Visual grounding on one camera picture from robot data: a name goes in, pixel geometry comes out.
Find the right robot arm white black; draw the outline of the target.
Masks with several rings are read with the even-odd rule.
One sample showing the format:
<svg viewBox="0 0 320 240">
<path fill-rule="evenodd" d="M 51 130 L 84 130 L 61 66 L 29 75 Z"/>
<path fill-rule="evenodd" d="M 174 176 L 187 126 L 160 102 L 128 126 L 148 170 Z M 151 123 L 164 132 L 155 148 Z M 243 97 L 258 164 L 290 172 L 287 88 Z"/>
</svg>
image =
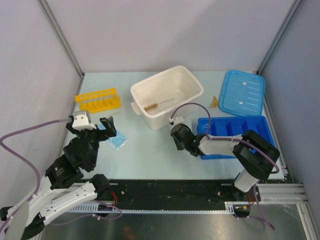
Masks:
<svg viewBox="0 0 320 240">
<path fill-rule="evenodd" d="M 279 150 L 253 130 L 235 136 L 195 135 L 187 125 L 179 123 L 174 125 L 170 135 L 177 150 L 186 150 L 194 157 L 235 156 L 243 166 L 230 188 L 231 196 L 237 201 L 247 197 L 259 181 L 280 172 L 276 164 Z"/>
</svg>

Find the brown bottle brush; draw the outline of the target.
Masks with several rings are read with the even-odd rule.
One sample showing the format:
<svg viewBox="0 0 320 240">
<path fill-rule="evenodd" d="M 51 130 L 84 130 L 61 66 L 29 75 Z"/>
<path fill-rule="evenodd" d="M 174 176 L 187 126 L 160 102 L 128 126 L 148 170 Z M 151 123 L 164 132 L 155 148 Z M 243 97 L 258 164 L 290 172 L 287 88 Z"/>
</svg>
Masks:
<svg viewBox="0 0 320 240">
<path fill-rule="evenodd" d="M 164 101 L 161 101 L 161 102 L 156 102 L 156 103 L 153 103 L 153 104 L 150 104 L 146 107 L 144 107 L 143 109 L 148 112 L 150 110 L 153 110 L 155 108 L 157 108 L 160 104 L 163 104 L 163 103 L 166 103 L 166 102 L 169 102 L 169 101 L 173 101 L 175 100 L 175 98 L 171 98 L 171 99 L 167 99 L 167 100 L 164 100 Z"/>
</svg>

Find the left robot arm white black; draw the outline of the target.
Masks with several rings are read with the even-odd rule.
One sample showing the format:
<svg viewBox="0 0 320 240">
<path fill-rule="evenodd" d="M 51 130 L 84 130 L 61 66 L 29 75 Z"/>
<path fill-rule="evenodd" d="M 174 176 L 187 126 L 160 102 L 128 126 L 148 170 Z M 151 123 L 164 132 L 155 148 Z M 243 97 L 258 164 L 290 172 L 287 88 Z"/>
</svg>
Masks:
<svg viewBox="0 0 320 240">
<path fill-rule="evenodd" d="M 69 116 L 66 128 L 75 137 L 63 148 L 63 155 L 53 162 L 44 176 L 36 174 L 37 185 L 30 196 L 15 206 L 0 209 L 1 231 L 8 230 L 24 203 L 29 204 L 29 210 L 21 238 L 27 240 L 71 208 L 88 201 L 102 201 L 111 195 L 110 182 L 104 174 L 96 174 L 76 187 L 84 176 L 82 170 L 91 172 L 95 169 L 100 142 L 117 135 L 113 117 L 103 117 L 99 121 L 103 129 L 92 124 L 84 114 Z"/>
</svg>

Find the blue face mask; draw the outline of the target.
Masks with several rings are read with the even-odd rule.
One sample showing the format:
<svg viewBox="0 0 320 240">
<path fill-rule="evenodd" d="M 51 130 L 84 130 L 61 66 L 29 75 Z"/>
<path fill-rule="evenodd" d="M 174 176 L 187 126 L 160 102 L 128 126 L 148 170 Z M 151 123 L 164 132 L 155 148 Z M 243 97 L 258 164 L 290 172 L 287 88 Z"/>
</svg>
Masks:
<svg viewBox="0 0 320 240">
<path fill-rule="evenodd" d="M 101 141 L 103 145 L 109 146 L 113 150 L 118 150 L 121 148 L 128 140 L 128 138 L 119 130 L 115 128 L 108 129 L 109 132 L 116 132 L 116 136 L 109 137 L 105 141 Z"/>
</svg>

